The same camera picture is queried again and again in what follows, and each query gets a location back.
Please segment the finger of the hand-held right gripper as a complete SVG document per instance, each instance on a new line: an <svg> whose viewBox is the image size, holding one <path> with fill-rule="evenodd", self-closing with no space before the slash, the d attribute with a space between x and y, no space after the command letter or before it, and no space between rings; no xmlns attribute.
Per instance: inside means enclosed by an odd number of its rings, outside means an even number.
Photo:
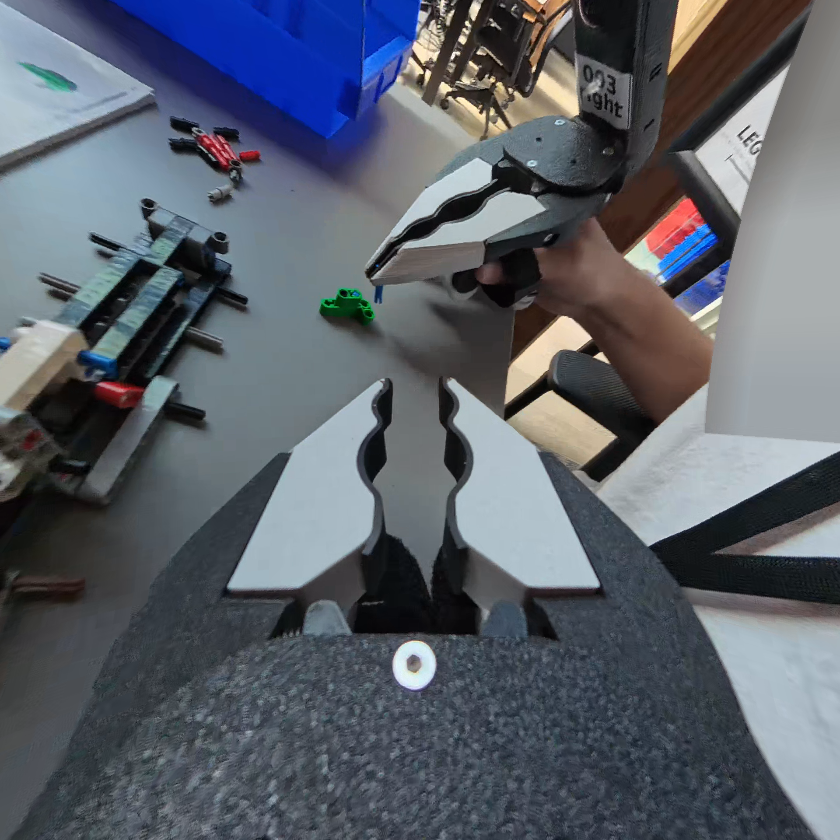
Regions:
<svg viewBox="0 0 840 840"><path fill-rule="evenodd" d="M419 198L370 258L365 276L392 285L477 268L492 238L545 211L533 195L471 192L432 209Z"/></svg>
<svg viewBox="0 0 840 840"><path fill-rule="evenodd" d="M469 220L498 192L491 164L474 159L459 166L423 190L383 244L383 256L434 247L483 249L468 239Z"/></svg>

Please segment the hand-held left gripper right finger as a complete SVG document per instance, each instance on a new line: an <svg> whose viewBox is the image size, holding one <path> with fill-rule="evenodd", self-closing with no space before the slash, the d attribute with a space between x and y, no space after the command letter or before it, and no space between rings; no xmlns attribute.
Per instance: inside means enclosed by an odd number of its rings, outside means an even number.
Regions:
<svg viewBox="0 0 840 840"><path fill-rule="evenodd" d="M602 586L537 448L454 377L438 383L448 494L444 575L481 611Z"/></svg>

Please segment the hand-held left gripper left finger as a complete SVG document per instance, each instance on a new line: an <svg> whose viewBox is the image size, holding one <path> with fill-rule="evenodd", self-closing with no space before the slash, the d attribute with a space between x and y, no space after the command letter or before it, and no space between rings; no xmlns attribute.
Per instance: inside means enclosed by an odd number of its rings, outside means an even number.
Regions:
<svg viewBox="0 0 840 840"><path fill-rule="evenodd" d="M354 607L378 587L387 534L374 481L392 403L392 381L377 380L290 451L229 595Z"/></svg>

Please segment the green angled lego piece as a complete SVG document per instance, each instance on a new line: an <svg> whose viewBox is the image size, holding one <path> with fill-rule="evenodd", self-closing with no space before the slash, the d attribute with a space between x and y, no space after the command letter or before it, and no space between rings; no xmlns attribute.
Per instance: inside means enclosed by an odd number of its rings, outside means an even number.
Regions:
<svg viewBox="0 0 840 840"><path fill-rule="evenodd" d="M333 297L320 300L319 313L324 318L349 319L362 325L373 323L375 312L359 289L340 287Z"/></svg>

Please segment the person's right forearm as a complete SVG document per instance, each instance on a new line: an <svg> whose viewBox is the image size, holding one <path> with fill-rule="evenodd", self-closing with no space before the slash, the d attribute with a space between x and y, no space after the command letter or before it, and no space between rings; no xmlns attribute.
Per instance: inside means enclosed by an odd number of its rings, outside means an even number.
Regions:
<svg viewBox="0 0 840 840"><path fill-rule="evenodd" d="M599 269L575 316L656 424L711 376L713 342L624 257Z"/></svg>

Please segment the pile of red lego pins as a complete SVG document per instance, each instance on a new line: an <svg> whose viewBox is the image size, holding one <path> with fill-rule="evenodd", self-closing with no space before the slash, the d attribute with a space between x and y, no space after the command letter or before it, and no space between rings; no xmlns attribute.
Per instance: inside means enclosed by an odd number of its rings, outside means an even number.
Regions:
<svg viewBox="0 0 840 840"><path fill-rule="evenodd" d="M234 163L238 161L238 156L225 137L208 133L198 127L192 128L192 137L197 147L203 150L222 172L229 173L240 166L240 163Z"/></svg>

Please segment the brown lego axle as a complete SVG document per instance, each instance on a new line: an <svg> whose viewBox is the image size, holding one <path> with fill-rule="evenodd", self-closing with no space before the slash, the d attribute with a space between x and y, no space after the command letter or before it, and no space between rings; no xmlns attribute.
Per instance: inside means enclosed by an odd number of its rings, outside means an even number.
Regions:
<svg viewBox="0 0 840 840"><path fill-rule="evenodd" d="M83 578L21 574L17 571L5 573L1 586L2 602L14 598L56 599L74 597L83 593L86 581Z"/></svg>

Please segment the partly built lego chassis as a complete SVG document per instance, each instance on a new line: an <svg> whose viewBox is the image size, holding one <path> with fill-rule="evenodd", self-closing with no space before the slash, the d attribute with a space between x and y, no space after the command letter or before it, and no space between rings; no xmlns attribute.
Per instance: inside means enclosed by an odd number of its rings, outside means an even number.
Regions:
<svg viewBox="0 0 840 840"><path fill-rule="evenodd" d="M185 343L222 353L197 324L214 301L248 299L229 287L225 232L140 207L145 233L131 245L91 234L107 252L99 272L81 285L39 276L62 307L2 337L3 507L42 490L106 506L161 421L204 423L166 369Z"/></svg>

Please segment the lego instruction booklet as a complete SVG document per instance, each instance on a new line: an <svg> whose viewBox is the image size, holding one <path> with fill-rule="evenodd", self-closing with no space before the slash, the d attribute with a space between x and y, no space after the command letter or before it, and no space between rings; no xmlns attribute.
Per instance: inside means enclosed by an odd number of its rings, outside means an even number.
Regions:
<svg viewBox="0 0 840 840"><path fill-rule="evenodd" d="M154 90L1 4L1 171L137 112Z"/></svg>

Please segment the person's right hand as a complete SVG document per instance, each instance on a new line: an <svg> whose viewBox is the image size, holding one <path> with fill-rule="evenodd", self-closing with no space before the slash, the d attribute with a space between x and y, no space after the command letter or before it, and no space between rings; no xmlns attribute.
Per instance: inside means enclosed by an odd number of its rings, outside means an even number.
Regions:
<svg viewBox="0 0 840 840"><path fill-rule="evenodd" d="M554 316L594 310L631 269L595 218L566 242L535 248L533 256L539 268L534 303Z"/></svg>

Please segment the black swivel chair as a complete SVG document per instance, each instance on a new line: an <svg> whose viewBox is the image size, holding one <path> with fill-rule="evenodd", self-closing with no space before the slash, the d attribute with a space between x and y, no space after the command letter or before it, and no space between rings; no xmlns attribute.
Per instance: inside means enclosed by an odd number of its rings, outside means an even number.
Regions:
<svg viewBox="0 0 840 840"><path fill-rule="evenodd" d="M549 113L578 112L573 4L421 2L411 62L416 91L476 139Z"/></svg>

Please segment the rack with coloured bins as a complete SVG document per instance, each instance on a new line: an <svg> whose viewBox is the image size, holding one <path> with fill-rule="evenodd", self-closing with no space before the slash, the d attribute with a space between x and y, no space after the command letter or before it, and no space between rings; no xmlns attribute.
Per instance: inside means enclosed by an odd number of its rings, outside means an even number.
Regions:
<svg viewBox="0 0 840 840"><path fill-rule="evenodd" d="M682 198L626 253L687 317L713 333L750 174L731 159L696 150L668 157Z"/></svg>

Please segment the black office chair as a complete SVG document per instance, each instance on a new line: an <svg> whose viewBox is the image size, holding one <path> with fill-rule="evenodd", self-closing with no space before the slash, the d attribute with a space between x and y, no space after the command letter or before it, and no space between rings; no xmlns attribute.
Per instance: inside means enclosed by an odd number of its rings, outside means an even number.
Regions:
<svg viewBox="0 0 840 840"><path fill-rule="evenodd" d="M609 477L655 429L614 368L581 351L561 350L534 383L504 407L509 420L547 393L554 393L614 435L614 440L582 466L592 480Z"/></svg>

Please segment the blue plastic bin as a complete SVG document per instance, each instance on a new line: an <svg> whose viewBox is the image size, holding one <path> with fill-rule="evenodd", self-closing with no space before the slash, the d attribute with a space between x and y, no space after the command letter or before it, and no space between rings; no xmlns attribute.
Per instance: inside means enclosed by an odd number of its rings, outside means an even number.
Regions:
<svg viewBox="0 0 840 840"><path fill-rule="evenodd" d="M328 139L374 110L409 59L419 1L116 1Z"/></svg>

